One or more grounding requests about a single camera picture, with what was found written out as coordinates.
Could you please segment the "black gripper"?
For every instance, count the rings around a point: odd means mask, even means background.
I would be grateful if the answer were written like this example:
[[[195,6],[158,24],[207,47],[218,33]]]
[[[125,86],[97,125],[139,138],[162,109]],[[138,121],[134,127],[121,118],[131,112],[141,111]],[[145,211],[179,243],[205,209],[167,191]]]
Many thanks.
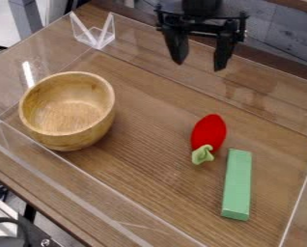
[[[163,33],[173,60],[182,65],[189,55],[189,36],[217,38],[214,70],[226,69],[238,41],[246,39],[246,11],[226,14],[223,0],[161,1],[157,28]]]

